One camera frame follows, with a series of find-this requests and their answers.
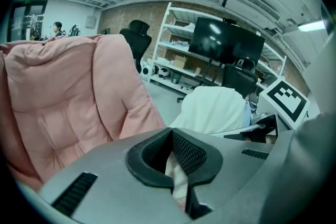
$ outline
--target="white metal shelf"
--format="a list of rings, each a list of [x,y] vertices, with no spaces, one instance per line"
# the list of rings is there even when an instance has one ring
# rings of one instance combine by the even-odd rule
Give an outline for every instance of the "white metal shelf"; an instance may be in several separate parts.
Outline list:
[[[189,90],[182,89],[180,84],[174,84],[174,83],[172,83],[172,81],[170,79],[161,79],[161,78],[159,78],[158,75],[151,76],[151,80],[154,80],[158,83],[161,83],[161,84],[163,84],[163,85],[165,85],[169,88],[172,88],[172,89],[174,89],[176,91],[179,91],[179,92],[182,92],[184,94],[188,94],[188,93],[193,92],[192,89],[189,89]]]
[[[178,22],[196,24],[198,18],[210,18],[220,21],[223,20],[222,18],[219,18],[217,16],[207,14],[204,12],[198,12],[192,9],[171,7],[170,10],[173,12],[175,19]]]
[[[194,30],[187,27],[179,25],[164,24],[164,27],[167,27],[169,31],[176,36],[192,39]]]
[[[264,63],[261,60],[258,60],[256,69],[264,74],[269,74],[269,75],[273,75],[276,77],[279,76],[273,69],[271,69],[266,63]]]
[[[186,74],[190,77],[195,77],[197,76],[194,72],[190,72],[190,71],[187,71],[185,69],[182,69],[182,68],[179,68],[179,67],[175,67],[169,63],[166,63],[166,62],[161,62],[161,61],[158,61],[158,60],[154,60],[155,63],[157,63],[158,65],[162,65],[162,66],[165,66],[165,67],[168,67],[169,69],[172,69],[172,70],[175,70],[175,71],[178,71],[180,73],[183,73],[183,74]]]
[[[285,59],[281,57],[280,54],[277,53],[274,49],[272,49],[267,43],[264,43],[261,55],[270,61],[273,61],[273,60],[278,60],[278,61],[280,60],[282,62],[285,61]]]
[[[167,47],[167,48],[170,48],[172,50],[180,51],[180,52],[182,52],[184,54],[193,56],[193,57],[198,58],[198,59],[203,60],[203,61],[207,61],[208,62],[210,60],[210,58],[207,58],[205,56],[202,56],[202,55],[199,55],[199,54],[195,54],[193,52],[188,51],[189,50],[189,46],[185,47],[185,46],[174,45],[174,44],[172,44],[170,42],[167,42],[167,41],[161,41],[161,42],[159,42],[159,45]],[[212,64],[215,65],[215,66],[219,66],[219,63],[216,62],[216,61],[213,61]]]
[[[153,64],[156,63],[156,64],[159,64],[159,65],[163,65],[167,68],[178,71],[178,72],[180,72],[182,74],[185,74],[189,77],[195,78],[197,75],[194,72],[190,72],[190,71],[187,71],[187,70],[182,69],[182,68],[177,68],[177,67],[175,67],[175,66],[173,66],[169,63],[161,62],[161,61],[156,60],[156,57],[157,57],[156,53],[157,53],[158,46],[164,46],[166,48],[182,52],[186,55],[190,55],[190,56],[196,57],[196,58],[204,60],[204,61],[209,60],[209,58],[207,58],[207,57],[189,52],[188,47],[174,45],[174,44],[172,44],[170,42],[167,42],[167,41],[160,41],[162,31],[165,28],[167,28],[172,35],[176,35],[176,36],[180,36],[180,37],[188,38],[188,39],[192,39],[192,37],[193,37],[193,33],[194,33],[193,29],[183,27],[183,26],[179,26],[179,25],[166,24],[165,22],[166,22],[166,19],[167,19],[167,15],[169,13],[172,13],[177,22],[193,23],[193,24],[196,24],[198,18],[211,18],[211,19],[220,20],[220,21],[222,21],[223,19],[220,18],[220,17],[214,16],[214,15],[211,15],[211,14],[198,12],[196,10],[178,8],[178,7],[171,7],[171,4],[172,4],[171,2],[168,4],[166,13],[165,13],[165,15],[163,17],[163,20],[162,20],[161,28],[160,28],[160,31],[159,31],[159,34],[158,34],[158,37],[157,37],[157,41],[156,41],[156,45],[155,45],[155,49],[154,49],[154,54],[153,54],[153,58],[152,58]],[[266,63],[264,63],[261,60],[258,61],[256,69],[259,70],[260,72],[262,72],[263,74],[266,74],[266,75],[270,74],[272,76],[280,77],[282,75],[283,70],[284,70],[284,66],[285,66],[287,57],[286,56],[282,57],[279,53],[277,53],[274,49],[272,49],[266,43],[264,43],[261,55],[267,61],[273,61],[273,60],[281,61],[281,64],[282,64],[281,69],[280,69],[279,73],[276,73]],[[148,81],[150,81],[151,79],[153,79],[153,80],[155,80],[159,83],[165,84],[166,86],[171,87],[171,88],[178,87],[178,86],[176,86],[176,84],[173,84],[169,80],[163,80],[163,79],[160,79],[158,77],[152,76],[152,77],[149,77]],[[259,82],[257,82],[257,86],[262,88],[262,89],[266,89],[266,86],[259,83]]]

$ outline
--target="pink blanket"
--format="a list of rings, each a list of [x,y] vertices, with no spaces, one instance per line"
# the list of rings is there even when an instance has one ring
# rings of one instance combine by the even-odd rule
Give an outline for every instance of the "pink blanket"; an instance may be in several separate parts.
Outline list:
[[[19,174],[27,171],[7,150],[14,137],[36,171],[30,177],[43,183],[98,145],[164,127],[122,35],[16,41],[6,49],[1,84],[11,104],[1,107],[7,135],[0,139]]]

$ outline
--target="brick wall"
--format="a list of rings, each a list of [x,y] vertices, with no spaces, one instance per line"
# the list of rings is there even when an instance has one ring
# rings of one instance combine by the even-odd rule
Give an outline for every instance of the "brick wall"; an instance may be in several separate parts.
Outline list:
[[[127,28],[128,24],[135,19],[142,20],[150,25],[150,29],[148,31],[148,35],[152,37],[152,42],[149,45],[144,56],[146,58],[152,58],[155,48],[156,39],[158,38],[158,34],[160,31],[160,26],[162,23],[162,19],[164,13],[166,11],[168,2],[148,2],[148,3],[136,3],[125,6],[120,6],[116,8],[112,8],[106,10],[101,13],[98,32],[100,33],[105,28],[111,29],[111,34],[118,34],[122,28]],[[234,16],[227,14],[226,12],[222,12],[216,9],[212,9],[209,7],[185,3],[185,2],[173,2],[173,7],[181,7],[181,8],[189,8],[193,10],[197,10],[200,12],[205,12],[208,14],[212,14],[218,17],[226,17],[231,18],[237,21],[237,24],[247,30],[252,32],[256,32],[256,30],[251,27],[246,22],[241,21]],[[174,23],[174,16],[169,14],[166,20],[166,23],[171,24]],[[277,47],[277,45],[267,37],[264,37],[266,43],[271,46],[275,51],[277,51],[280,55],[284,56],[284,52]],[[169,41],[171,39],[175,39],[174,36],[171,36],[170,32],[166,29],[163,31],[161,40]],[[159,46],[158,48],[158,56],[172,58],[173,54],[176,52],[163,48]],[[277,70],[280,62],[272,61],[269,63],[272,69]],[[195,69],[196,67],[203,67],[202,70],[205,70],[204,61],[201,61],[197,58],[189,57],[188,62],[186,63],[186,68]],[[210,74],[214,74],[216,72],[216,67],[212,67]],[[286,77],[286,80],[291,83],[294,87],[296,87],[299,91],[301,91],[305,96],[308,96],[309,89],[306,83],[303,80],[300,72],[295,68],[294,64],[287,59],[285,68],[283,70],[283,75]]]

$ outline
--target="white cloth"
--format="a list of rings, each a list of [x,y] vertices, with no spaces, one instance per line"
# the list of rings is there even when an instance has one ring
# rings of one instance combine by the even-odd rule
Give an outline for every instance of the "white cloth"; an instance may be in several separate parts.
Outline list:
[[[197,87],[183,100],[181,114],[170,127],[179,127],[203,134],[226,132],[241,128],[245,115],[245,100],[234,89],[226,87]],[[173,197],[185,203],[187,177],[171,154],[166,175],[174,179]]]

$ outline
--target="black monitor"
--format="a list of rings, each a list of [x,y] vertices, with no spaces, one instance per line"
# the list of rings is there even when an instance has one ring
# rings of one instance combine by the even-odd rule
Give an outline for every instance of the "black monitor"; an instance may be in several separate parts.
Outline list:
[[[189,51],[222,63],[248,58],[257,64],[265,39],[219,20],[198,18]]]

